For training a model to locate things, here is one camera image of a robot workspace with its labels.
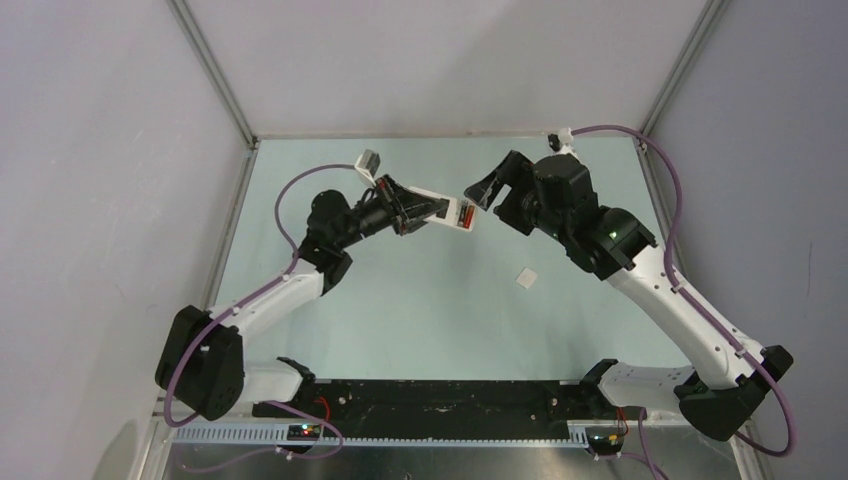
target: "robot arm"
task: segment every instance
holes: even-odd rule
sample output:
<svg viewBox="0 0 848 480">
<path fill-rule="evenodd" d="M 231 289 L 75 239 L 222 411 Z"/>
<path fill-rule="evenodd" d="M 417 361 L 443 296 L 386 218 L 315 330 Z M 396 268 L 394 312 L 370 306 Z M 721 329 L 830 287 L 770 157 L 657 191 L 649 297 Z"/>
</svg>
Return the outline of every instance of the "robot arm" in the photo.
<svg viewBox="0 0 848 480">
<path fill-rule="evenodd" d="M 366 151 L 356 169 L 370 187 L 352 208 L 340 192 L 319 193 L 311 204 L 306 238 L 295 268 L 281 271 L 259 290 L 204 312 L 188 306 L 176 317 L 156 369 L 156 382 L 167 388 L 176 365 L 198 333 L 214 318 L 226 318 L 192 352 L 177 381 L 175 396 L 207 420 L 215 420 L 238 402 L 290 401 L 314 375 L 288 358 L 244 362 L 244 348 L 268 327 L 301 305 L 335 287 L 352 260 L 345 249 L 392 228 L 397 235 L 415 232 L 428 222 L 470 231 L 474 206 L 425 190 L 404 188 L 389 175 L 373 178 L 379 156 Z"/>
<path fill-rule="evenodd" d="M 582 270 L 609 282 L 639 305 L 692 363 L 681 368 L 634 367 L 603 360 L 584 378 L 613 406 L 643 406 L 682 413 L 711 438 L 727 440 L 769 391 L 755 369 L 678 293 L 666 277 L 663 249 L 630 212 L 598 203 L 589 170 L 570 145 L 551 139 L 556 154 L 535 164 L 512 151 L 465 196 L 483 210 L 503 186 L 494 208 L 501 221 L 524 235 L 535 228 L 565 247 Z M 736 337 L 778 380 L 792 364 L 782 347 L 764 349 L 727 321 L 691 285 L 686 291 Z"/>
</svg>

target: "red wire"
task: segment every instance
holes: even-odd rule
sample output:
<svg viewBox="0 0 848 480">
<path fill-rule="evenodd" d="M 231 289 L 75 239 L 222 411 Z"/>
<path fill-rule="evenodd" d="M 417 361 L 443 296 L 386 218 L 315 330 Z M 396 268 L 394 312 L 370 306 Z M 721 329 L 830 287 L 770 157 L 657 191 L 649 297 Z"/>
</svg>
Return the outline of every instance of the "red wire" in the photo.
<svg viewBox="0 0 848 480">
<path fill-rule="evenodd" d="M 621 436 L 624 437 L 628 433 L 630 433 L 630 425 L 627 424 L 627 417 L 624 415 L 624 409 L 623 408 L 618 407 L 618 413 L 616 414 L 616 417 L 618 417 L 620 419 L 619 425 L 621 425 L 621 422 L 624 422 L 625 430 L 624 430 L 624 433 L 621 434 Z"/>
<path fill-rule="evenodd" d="M 324 421 L 330 421 L 330 404 L 327 403 L 327 399 L 324 397 L 318 397 L 315 399 L 315 403 L 320 403 L 324 405 Z"/>
</svg>

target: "small white block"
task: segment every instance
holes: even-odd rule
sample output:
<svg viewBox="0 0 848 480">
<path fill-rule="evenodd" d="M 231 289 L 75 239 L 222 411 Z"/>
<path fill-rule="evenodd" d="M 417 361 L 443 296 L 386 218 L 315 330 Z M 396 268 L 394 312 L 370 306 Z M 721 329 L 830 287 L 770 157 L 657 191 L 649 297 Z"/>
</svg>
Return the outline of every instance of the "small white block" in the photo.
<svg viewBox="0 0 848 480">
<path fill-rule="evenodd" d="M 518 278 L 515 279 L 515 283 L 521 285 L 524 288 L 530 288 L 530 286 L 533 285 L 533 282 L 536 281 L 536 278 L 538 276 L 539 275 L 533 270 L 525 268 L 521 271 L 521 274 L 518 275 Z"/>
</svg>

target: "light blue table surface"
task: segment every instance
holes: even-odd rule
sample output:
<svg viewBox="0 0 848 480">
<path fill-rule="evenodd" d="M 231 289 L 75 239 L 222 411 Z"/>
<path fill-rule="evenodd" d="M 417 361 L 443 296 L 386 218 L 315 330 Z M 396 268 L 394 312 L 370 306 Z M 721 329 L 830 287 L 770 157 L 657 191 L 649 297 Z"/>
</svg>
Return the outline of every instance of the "light blue table surface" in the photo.
<svg viewBox="0 0 848 480">
<path fill-rule="evenodd" d="M 458 197 L 510 149 L 533 161 L 549 154 L 542 137 L 262 141 L 218 302 L 253 291 L 287 265 L 291 249 L 273 218 L 282 186 L 314 166 L 352 164 L 366 148 L 380 154 L 379 174 Z M 583 138 L 576 149 L 601 203 L 630 210 L 659 238 L 632 142 Z M 281 207 L 298 242 L 312 198 L 330 188 L 353 204 L 365 187 L 346 170 L 299 182 Z M 575 380 L 602 358 L 688 363 L 647 315 L 573 265 L 559 244 L 539 231 L 525 237 L 491 213 L 471 233 L 439 225 L 407 237 L 387 230 L 348 253 L 353 266 L 341 284 L 249 345 L 249 360 L 288 356 L 320 378 L 443 380 Z M 529 289 L 515 283 L 525 267 L 538 273 Z"/>
</svg>

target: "cable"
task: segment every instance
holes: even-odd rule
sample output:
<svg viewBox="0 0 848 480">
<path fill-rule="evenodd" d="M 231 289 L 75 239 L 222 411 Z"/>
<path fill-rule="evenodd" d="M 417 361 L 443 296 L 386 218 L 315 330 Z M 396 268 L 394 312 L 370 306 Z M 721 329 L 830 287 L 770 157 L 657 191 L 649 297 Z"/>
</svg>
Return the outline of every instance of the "cable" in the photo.
<svg viewBox="0 0 848 480">
<path fill-rule="evenodd" d="M 627 417 L 624 415 L 624 409 L 618 407 L 616 409 L 616 418 L 618 419 L 618 431 L 619 435 L 622 437 L 626 437 L 628 433 L 630 433 L 630 425 L 627 423 Z M 621 432 L 621 424 L 624 423 L 624 433 Z"/>
<path fill-rule="evenodd" d="M 195 412 L 195 413 L 192 413 L 191 415 L 189 415 L 188 417 L 186 417 L 182 420 L 175 420 L 174 416 L 173 416 L 173 411 L 172 411 L 173 401 L 174 401 L 174 393 L 175 393 L 176 388 L 177 388 L 177 383 L 179 383 L 180 376 L 182 376 L 183 371 L 185 370 L 185 367 L 188 364 L 192 353 L 194 353 L 194 351 L 197 350 L 198 347 L 200 347 L 201 343 L 203 343 L 203 340 L 212 332 L 213 329 L 215 329 L 215 327 L 220 325 L 221 322 L 223 322 L 230 315 L 233 314 L 233 308 L 244 307 L 245 305 L 249 304 L 250 302 L 252 302 L 256 298 L 260 297 L 261 295 L 265 294 L 266 292 L 268 292 L 272 288 L 274 288 L 277 285 L 279 285 L 280 283 L 282 283 L 284 281 L 283 277 L 285 277 L 286 275 L 288 275 L 292 271 L 294 271 L 294 268 L 297 265 L 297 260 L 298 260 L 297 244 L 295 243 L 294 239 L 288 234 L 288 232 L 286 232 L 285 228 L 283 228 L 283 224 L 280 221 L 280 203 L 282 202 L 283 197 L 285 196 L 286 192 L 288 192 L 289 189 L 295 183 L 297 183 L 300 179 L 302 179 L 306 176 L 312 175 L 313 173 L 320 172 L 320 171 L 323 171 L 323 170 L 329 170 L 329 169 L 335 169 L 335 168 L 344 169 L 344 170 L 353 170 L 354 169 L 354 167 L 352 165 L 345 165 L 345 164 L 329 164 L 329 165 L 322 165 L 320 167 L 311 168 L 311 169 L 301 173 L 300 175 L 294 177 L 293 179 L 291 179 L 283 187 L 283 189 L 280 191 L 279 195 L 277 195 L 277 201 L 274 203 L 274 220 L 277 223 L 277 228 L 280 230 L 280 233 L 283 234 L 283 237 L 286 239 L 286 241 L 292 247 L 291 262 L 286 267 L 286 269 L 283 271 L 283 274 L 281 276 L 275 277 L 270 282 L 268 282 L 265 285 L 263 285 L 262 287 L 260 287 L 258 290 L 254 291 L 250 295 L 248 295 L 245 298 L 243 298 L 242 300 L 238 301 L 233 307 L 230 307 L 230 308 L 227 308 L 226 310 L 224 310 L 220 315 L 218 315 L 211 322 L 209 322 L 209 324 L 206 325 L 206 327 L 204 327 L 200 331 L 200 333 L 197 334 L 196 337 L 194 337 L 194 340 L 192 340 L 191 343 L 189 343 L 188 347 L 186 348 L 185 352 L 183 353 L 183 356 L 180 357 L 180 361 L 177 362 L 177 366 L 176 366 L 176 368 L 174 368 L 174 372 L 171 375 L 170 381 L 168 382 L 168 388 L 165 390 L 165 399 L 164 399 L 164 402 L 163 402 L 164 403 L 163 417 L 165 419 L 165 423 L 169 427 L 172 427 L 172 428 L 183 427 L 183 426 L 191 423 L 194 419 L 196 419 L 199 416 L 199 414 L 197 412 Z M 297 458 L 317 460 L 317 459 L 321 459 L 321 458 L 327 458 L 330 455 L 336 454 L 339 450 L 341 450 L 342 445 L 344 445 L 344 436 L 341 434 L 341 432 L 339 432 L 338 429 L 336 429 L 336 427 L 334 427 L 333 425 L 331 425 L 328 422 L 328 420 L 330 419 L 330 406 L 329 406 L 329 404 L 327 404 L 326 400 L 323 401 L 323 404 L 324 404 L 324 407 L 326 408 L 326 412 L 327 412 L 326 413 L 326 419 L 327 420 L 320 420 L 320 419 L 315 418 L 315 417 L 313 417 L 313 416 L 311 416 L 307 413 L 301 412 L 300 410 L 298 410 L 294 407 L 290 407 L 290 406 L 285 405 L 285 404 L 280 403 L 280 402 L 268 401 L 268 402 L 265 402 L 265 403 L 268 403 L 270 405 L 274 405 L 277 408 L 285 410 L 285 411 L 292 413 L 294 415 L 297 415 L 301 418 L 304 418 L 304 419 L 307 419 L 307 420 L 310 420 L 310 421 L 314 421 L 314 422 L 316 422 L 320 425 L 323 425 L 324 427 L 330 429 L 330 431 L 335 433 L 336 436 L 339 438 L 338 446 L 328 453 L 313 456 L 313 455 L 303 455 L 303 454 L 299 454 L 299 453 L 288 452 L 288 455 L 291 455 L 292 457 L 297 457 Z M 267 453 L 267 452 L 280 453 L 280 451 L 281 451 L 280 447 L 259 448 L 259 449 L 247 452 L 247 453 L 240 455 L 236 458 L 233 458 L 231 460 L 228 460 L 228 461 L 226 461 L 226 462 L 224 462 L 220 465 L 216 465 L 214 467 L 191 468 L 191 467 L 187 467 L 187 466 L 183 465 L 182 468 L 183 468 L 183 470 L 190 472 L 190 473 L 214 472 L 214 471 L 226 468 L 226 467 L 233 465 L 235 463 L 238 463 L 238 462 L 240 462 L 240 461 L 242 461 L 246 458 L 252 457 L 254 455 L 258 455 L 260 453 Z"/>
<path fill-rule="evenodd" d="M 323 170 L 331 170 L 334 168 L 339 168 L 342 170 L 354 170 L 353 165 L 346 165 L 344 163 L 331 163 L 328 165 L 321 165 L 320 167 L 310 168 L 309 170 L 289 180 L 289 183 L 287 183 L 286 186 L 284 186 L 283 189 L 280 190 L 280 194 L 277 195 L 277 201 L 274 203 L 274 221 L 277 222 L 277 229 L 279 229 L 280 233 L 283 234 L 283 238 L 285 238 L 286 241 L 289 242 L 289 245 L 292 247 L 292 261 L 291 263 L 289 263 L 289 266 L 286 267 L 286 270 L 283 272 L 283 275 L 288 275 L 294 270 L 294 266 L 297 264 L 298 258 L 297 244 L 294 242 L 294 239 L 291 238 L 291 235 L 286 232 L 286 229 L 283 228 L 283 222 L 280 221 L 280 203 L 283 201 L 283 196 L 285 196 L 286 192 L 289 191 L 292 185 L 297 183 L 303 177 L 307 177 L 309 175 L 312 175 L 313 173 L 317 173 Z"/>
<path fill-rule="evenodd" d="M 293 252 L 291 262 L 289 263 L 288 267 L 286 267 L 285 271 L 283 272 L 283 276 L 290 274 L 294 270 L 295 265 L 297 265 L 298 255 L 297 255 L 297 244 L 294 242 L 294 239 L 288 234 L 288 232 L 286 232 L 286 229 L 283 228 L 283 224 L 280 221 L 280 203 L 282 202 L 283 197 L 285 196 L 286 192 L 288 192 L 289 189 L 292 187 L 292 185 L 297 183 L 300 179 L 302 179 L 306 176 L 312 175 L 313 173 L 320 172 L 322 170 L 329 170 L 329 169 L 333 169 L 333 168 L 339 168 L 339 169 L 345 169 L 345 170 L 353 170 L 354 169 L 352 165 L 345 165 L 345 164 L 329 164 L 329 165 L 322 165 L 320 167 L 311 168 L 311 169 L 301 173 L 300 175 L 294 177 L 293 179 L 291 179 L 283 187 L 283 189 L 280 191 L 280 194 L 277 195 L 277 201 L 274 203 L 274 220 L 277 223 L 277 228 L 280 230 L 280 233 L 283 234 L 283 237 L 286 239 L 286 241 L 288 241 L 289 245 L 291 245 L 292 252 Z M 268 290 L 276 287 L 277 285 L 279 285 L 282 282 L 283 282 L 282 276 L 274 278 L 273 280 L 271 280 L 270 282 L 268 282 L 264 286 L 260 287 L 255 292 L 251 293 L 250 295 L 248 295 L 247 297 L 243 298 L 241 301 L 236 303 L 235 307 L 238 307 L 238 308 L 244 307 L 248 303 L 255 300 L 257 297 L 259 297 L 260 295 L 262 295 L 265 292 L 267 292 Z M 197 336 L 194 337 L 194 340 L 192 340 L 191 343 L 188 345 L 185 352 L 183 353 L 183 356 L 180 357 L 180 361 L 177 362 L 177 366 L 174 369 L 174 373 L 171 375 L 171 380 L 170 380 L 170 382 L 168 382 L 168 388 L 165 390 L 165 402 L 164 402 L 165 405 L 164 405 L 164 412 L 163 413 L 164 413 L 164 417 L 165 417 L 165 423 L 167 423 L 168 426 L 173 427 L 173 428 L 183 427 L 185 425 L 188 425 L 191 421 L 193 421 L 195 418 L 198 417 L 197 412 L 195 412 L 195 413 L 192 413 L 191 415 L 189 415 L 188 417 L 186 417 L 182 420 L 174 420 L 174 417 L 173 417 L 173 414 L 172 414 L 172 411 L 171 411 L 172 403 L 174 401 L 174 391 L 177 388 L 177 383 L 179 382 L 180 376 L 183 374 L 183 371 L 185 370 L 185 367 L 188 364 L 188 361 L 191 358 L 192 353 L 194 353 L 194 351 L 197 350 L 197 347 L 200 346 L 200 344 L 209 335 L 209 333 L 212 332 L 212 330 L 215 327 L 217 327 L 221 322 L 223 322 L 225 319 L 227 319 L 227 317 L 232 315 L 232 313 L 233 313 L 233 307 L 230 307 L 230 308 L 226 309 L 224 312 L 222 312 L 220 315 L 215 317 L 208 325 L 206 325 L 206 327 L 204 327 L 203 330 L 201 330 L 200 333 L 198 333 Z"/>
<path fill-rule="evenodd" d="M 302 411 L 300 411 L 300 410 L 298 410 L 294 407 L 290 407 L 290 406 L 288 406 L 284 403 L 281 403 L 281 402 L 267 401 L 265 403 L 267 403 L 269 405 L 273 405 L 277 408 L 280 408 L 280 409 L 285 410 L 289 413 L 297 415 L 298 417 L 309 420 L 311 422 L 318 423 L 318 424 L 328 428 L 330 431 L 332 431 L 336 435 L 336 437 L 338 437 L 338 439 L 339 439 L 338 445 L 334 446 L 333 449 L 330 450 L 329 452 L 322 453 L 322 454 L 319 454 L 319 455 L 306 455 L 306 454 L 303 454 L 303 453 L 295 453 L 295 452 L 286 450 L 285 448 L 280 447 L 280 446 L 262 447 L 262 448 L 257 448 L 255 450 L 251 450 L 249 452 L 245 452 L 245 453 L 243 453 L 243 454 L 241 454 L 237 457 L 231 458 L 231 459 L 229 459 L 229 460 L 227 460 L 223 463 L 219 463 L 218 465 L 213 465 L 211 467 L 189 467 L 185 463 L 183 463 L 181 458 L 175 457 L 175 460 L 179 464 L 179 467 L 182 470 L 184 470 L 188 473 L 196 473 L 196 474 L 212 473 L 212 472 L 217 472 L 219 470 L 223 470 L 223 469 L 225 469 L 229 466 L 235 465 L 236 463 L 238 463 L 242 460 L 248 459 L 248 458 L 250 458 L 254 455 L 259 455 L 259 454 L 263 454 L 263 453 L 276 453 L 276 454 L 285 453 L 286 456 L 292 457 L 292 458 L 302 458 L 302 459 L 307 459 L 307 460 L 320 460 L 322 458 L 327 458 L 331 455 L 335 455 L 336 453 L 338 453 L 339 450 L 342 449 L 342 446 L 344 446 L 344 436 L 341 434 L 341 432 L 339 432 L 339 430 L 335 426 L 333 426 L 329 422 L 327 422 L 325 420 L 318 419 L 316 417 L 313 417 L 312 415 L 309 415 L 308 413 L 302 412 Z"/>
<path fill-rule="evenodd" d="M 645 440 L 645 427 L 642 425 L 642 421 L 645 419 L 645 415 L 648 414 L 648 411 L 644 408 L 639 411 L 639 442 L 642 443 L 642 453 L 645 454 L 645 465 L 651 469 L 651 474 L 654 476 L 654 480 L 658 480 L 660 478 L 660 470 L 659 467 L 654 465 L 654 461 L 651 460 L 651 452 L 648 449 L 648 442 Z"/>
<path fill-rule="evenodd" d="M 330 421 L 330 404 L 327 403 L 327 399 L 324 398 L 324 397 L 318 397 L 315 400 L 315 403 L 320 403 L 320 404 L 324 405 L 324 421 L 329 422 Z"/>
<path fill-rule="evenodd" d="M 620 458 L 629 458 L 629 459 L 632 459 L 632 460 L 638 460 L 639 462 L 641 462 L 645 466 L 649 467 L 648 461 L 645 459 L 645 457 L 643 457 L 643 456 L 641 456 L 637 453 L 620 453 L 620 454 L 616 454 L 616 455 L 598 455 L 597 453 L 595 453 L 594 450 L 592 450 L 592 447 L 589 447 L 588 451 L 592 456 L 595 457 L 596 460 L 618 460 Z M 666 475 L 665 472 L 663 472 L 662 469 L 660 469 L 660 467 L 657 467 L 656 465 L 654 465 L 654 468 L 656 468 L 657 473 L 659 474 L 660 478 L 662 478 L 663 480 L 669 480 L 668 475 Z"/>
<path fill-rule="evenodd" d="M 657 155 L 662 159 L 665 164 L 668 173 L 671 175 L 671 181 L 674 184 L 674 195 L 676 197 L 674 215 L 671 220 L 671 228 L 669 228 L 668 237 L 665 242 L 665 254 L 663 256 L 663 266 L 665 267 L 666 275 L 668 276 L 669 282 L 674 288 L 678 289 L 678 292 L 681 296 L 694 308 L 704 319 L 715 328 L 718 333 L 724 337 L 725 340 L 734 348 L 737 352 L 744 352 L 742 357 L 754 368 L 768 383 L 771 390 L 774 392 L 775 397 L 777 398 L 777 402 L 780 404 L 781 410 L 783 410 L 783 416 L 786 419 L 786 430 L 787 430 L 787 440 L 786 447 L 782 450 L 772 450 L 766 448 L 762 445 L 757 444 L 747 436 L 742 433 L 736 432 L 737 438 L 742 440 L 743 442 L 750 445 L 755 450 L 765 453 L 766 455 L 770 455 L 773 457 L 786 457 L 795 449 L 795 444 L 797 442 L 797 434 L 795 428 L 795 417 L 792 415 L 792 410 L 789 407 L 789 400 L 786 398 L 786 395 L 783 393 L 783 390 L 777 384 L 774 377 L 762 366 L 759 362 L 742 346 L 742 344 L 730 333 L 724 325 L 722 325 L 718 319 L 713 316 L 701 303 L 692 296 L 685 288 L 680 288 L 680 281 L 677 279 L 677 276 L 674 272 L 674 265 L 672 262 L 673 251 L 674 251 L 674 241 L 677 238 L 677 231 L 680 228 L 680 218 L 683 212 L 683 188 L 680 185 L 680 177 L 677 175 L 677 169 L 674 168 L 674 164 L 671 163 L 671 159 L 668 154 L 659 146 L 656 142 L 648 138 L 642 132 L 638 130 L 634 130 L 632 128 L 627 128 L 621 125 L 595 125 L 591 127 L 578 128 L 577 130 L 572 130 L 572 135 L 583 135 L 586 133 L 599 132 L 604 130 L 612 130 L 617 132 L 626 133 L 632 137 L 637 138 L 639 141 L 645 143 L 650 146 L 657 152 Z"/>
</svg>

